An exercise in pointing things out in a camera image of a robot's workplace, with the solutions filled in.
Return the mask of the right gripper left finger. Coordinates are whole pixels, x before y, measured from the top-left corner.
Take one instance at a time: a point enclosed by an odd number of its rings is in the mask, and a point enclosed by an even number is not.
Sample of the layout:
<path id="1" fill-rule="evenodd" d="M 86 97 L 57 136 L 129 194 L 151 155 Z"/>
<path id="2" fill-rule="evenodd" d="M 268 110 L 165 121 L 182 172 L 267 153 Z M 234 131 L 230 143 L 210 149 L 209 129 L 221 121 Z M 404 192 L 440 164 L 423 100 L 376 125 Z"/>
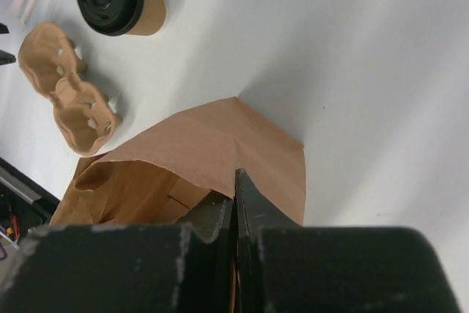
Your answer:
<path id="1" fill-rule="evenodd" d="M 227 312 L 232 206 L 212 192 L 173 224 L 40 227 L 1 283 L 1 310 Z"/>

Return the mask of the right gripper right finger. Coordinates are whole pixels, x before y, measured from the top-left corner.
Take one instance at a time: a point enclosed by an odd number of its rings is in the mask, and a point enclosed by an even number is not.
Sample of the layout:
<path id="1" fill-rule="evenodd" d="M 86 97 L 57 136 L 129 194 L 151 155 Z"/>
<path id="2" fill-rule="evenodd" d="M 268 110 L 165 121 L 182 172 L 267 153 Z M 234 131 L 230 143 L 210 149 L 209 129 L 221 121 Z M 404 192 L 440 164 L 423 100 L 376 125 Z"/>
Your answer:
<path id="1" fill-rule="evenodd" d="M 236 312 L 458 312 L 432 244 L 408 227 L 301 227 L 235 177 Z"/>

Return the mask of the brown paper bag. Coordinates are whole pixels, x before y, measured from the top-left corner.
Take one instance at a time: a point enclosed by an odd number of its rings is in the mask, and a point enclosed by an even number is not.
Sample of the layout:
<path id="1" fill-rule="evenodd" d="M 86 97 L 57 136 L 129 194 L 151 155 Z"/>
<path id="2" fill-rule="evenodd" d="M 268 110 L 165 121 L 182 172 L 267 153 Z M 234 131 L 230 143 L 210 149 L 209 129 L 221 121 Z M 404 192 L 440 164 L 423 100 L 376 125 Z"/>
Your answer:
<path id="1" fill-rule="evenodd" d="M 107 153 L 82 158 L 51 222 L 171 223 L 211 191 L 233 199 L 239 169 L 303 223 L 303 145 L 235 97 L 178 112 Z"/>

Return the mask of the brown pulp cup carrier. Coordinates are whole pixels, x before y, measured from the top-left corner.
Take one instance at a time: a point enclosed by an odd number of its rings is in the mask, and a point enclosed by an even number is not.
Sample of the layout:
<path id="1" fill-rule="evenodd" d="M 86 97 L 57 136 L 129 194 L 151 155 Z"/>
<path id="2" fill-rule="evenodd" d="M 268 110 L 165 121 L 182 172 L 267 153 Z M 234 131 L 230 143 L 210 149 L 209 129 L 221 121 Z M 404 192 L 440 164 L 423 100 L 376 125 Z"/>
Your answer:
<path id="1" fill-rule="evenodd" d="M 87 63 L 55 23 L 34 27 L 18 52 L 19 68 L 33 89 L 52 103 L 53 117 L 69 148 L 84 157 L 98 153 L 121 123 L 107 95 L 80 74 Z"/>

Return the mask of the single brown paper cup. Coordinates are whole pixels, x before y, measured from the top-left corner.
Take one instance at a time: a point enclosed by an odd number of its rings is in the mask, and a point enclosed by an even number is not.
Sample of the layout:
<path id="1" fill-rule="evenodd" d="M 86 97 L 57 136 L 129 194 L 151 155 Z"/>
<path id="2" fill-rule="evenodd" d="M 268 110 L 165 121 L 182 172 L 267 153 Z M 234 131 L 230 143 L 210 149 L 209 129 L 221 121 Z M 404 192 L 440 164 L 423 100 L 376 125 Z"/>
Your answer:
<path id="1" fill-rule="evenodd" d="M 144 0 L 140 17 L 127 34 L 150 36 L 158 32 L 166 20 L 164 0 Z"/>

